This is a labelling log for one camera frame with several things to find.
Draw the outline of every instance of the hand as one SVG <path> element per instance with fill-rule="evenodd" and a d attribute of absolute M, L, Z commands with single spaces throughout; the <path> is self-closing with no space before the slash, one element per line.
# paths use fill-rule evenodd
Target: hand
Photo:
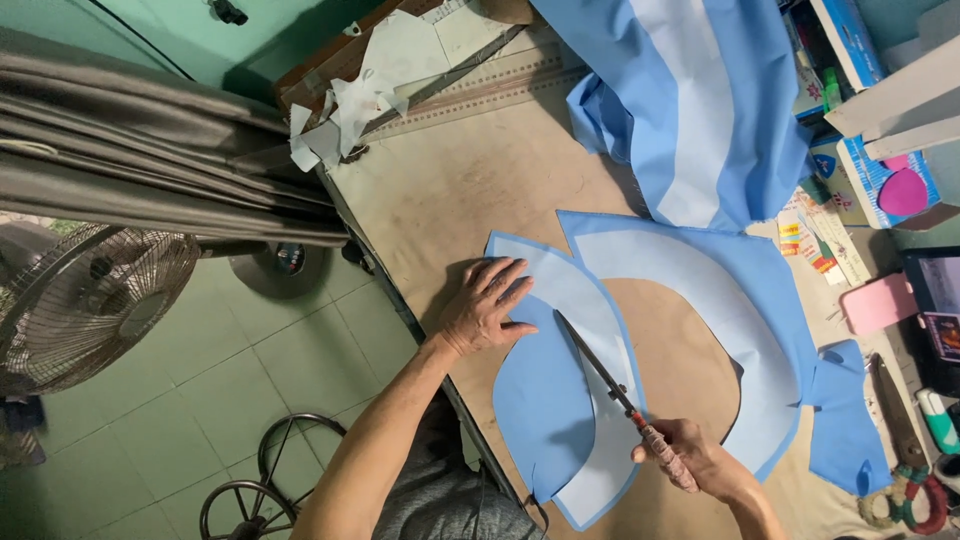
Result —
<path fill-rule="evenodd" d="M 504 323 L 507 312 L 534 286 L 530 276 L 507 292 L 527 267 L 519 258 L 481 260 L 464 272 L 463 286 L 440 315 L 442 337 L 460 356 L 511 343 L 534 333 L 528 323 Z"/>
<path fill-rule="evenodd" d="M 663 434 L 700 489 L 721 503 L 739 501 L 760 489 L 754 475 L 719 444 L 706 440 L 695 422 L 656 420 L 650 424 Z M 642 463 L 651 455 L 653 453 L 644 443 L 634 448 L 631 458 L 635 463 Z"/>

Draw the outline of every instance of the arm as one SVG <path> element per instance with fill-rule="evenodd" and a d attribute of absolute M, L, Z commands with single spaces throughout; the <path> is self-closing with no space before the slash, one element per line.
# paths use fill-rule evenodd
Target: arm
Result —
<path fill-rule="evenodd" d="M 537 331 L 524 323 L 501 324 L 533 287 L 533 278 L 525 278 L 504 294 L 526 265 L 523 259 L 501 258 L 467 269 L 460 292 L 441 315 L 441 329 L 427 337 L 340 443 L 291 540 L 372 537 L 420 417 L 457 359 Z"/>
<path fill-rule="evenodd" d="M 707 441 L 696 423 L 657 420 L 651 424 L 663 433 L 700 489 L 730 507 L 743 540 L 787 540 L 760 482 L 723 447 Z M 652 454 L 640 445 L 634 448 L 633 460 L 641 463 L 648 455 Z"/>

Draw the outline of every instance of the person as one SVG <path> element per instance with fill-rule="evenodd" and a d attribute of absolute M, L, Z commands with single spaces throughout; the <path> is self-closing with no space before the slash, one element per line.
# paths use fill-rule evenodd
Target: person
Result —
<path fill-rule="evenodd" d="M 464 462 L 460 427 L 441 382 L 458 361 L 536 332 L 504 323 L 530 291 L 523 259 L 482 260 L 407 365 L 357 418 L 307 500 L 291 540 L 539 540 L 544 533 L 515 502 Z M 759 482 L 689 420 L 654 426 L 701 490 L 726 504 L 745 540 L 786 538 Z M 642 445 L 636 462 L 647 459 Z"/>

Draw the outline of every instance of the gray curtain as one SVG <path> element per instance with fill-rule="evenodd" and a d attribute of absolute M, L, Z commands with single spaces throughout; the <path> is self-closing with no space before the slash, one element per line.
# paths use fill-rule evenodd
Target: gray curtain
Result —
<path fill-rule="evenodd" d="M 343 222 L 289 162 L 288 136 L 263 104 L 0 28 L 0 209 L 341 246 Z"/>

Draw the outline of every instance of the green tiled floor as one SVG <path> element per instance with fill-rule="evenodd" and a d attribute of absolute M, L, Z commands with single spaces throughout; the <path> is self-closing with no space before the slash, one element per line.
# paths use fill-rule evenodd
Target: green tiled floor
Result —
<path fill-rule="evenodd" d="M 141 343 L 43 398 L 48 460 L 0 472 L 0 538 L 193 540 L 210 491 L 255 479 L 257 444 L 277 418 L 309 411 L 352 425 L 416 345 L 379 286 L 330 254 L 324 284 L 292 302 L 253 293 L 225 259 L 200 261 Z M 309 489 L 339 440 L 296 427 L 280 488 Z M 235 502 L 211 514 L 218 533 L 240 519 Z"/>

